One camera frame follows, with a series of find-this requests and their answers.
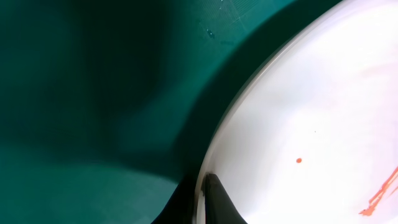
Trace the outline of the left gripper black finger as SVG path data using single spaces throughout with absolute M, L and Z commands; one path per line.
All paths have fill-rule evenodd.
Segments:
M 202 190 L 205 196 L 206 224 L 247 224 L 216 174 L 207 173 Z

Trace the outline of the white plate with stain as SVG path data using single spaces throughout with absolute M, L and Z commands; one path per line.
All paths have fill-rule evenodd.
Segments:
M 342 1 L 240 94 L 203 160 L 248 223 L 397 222 L 397 2 Z

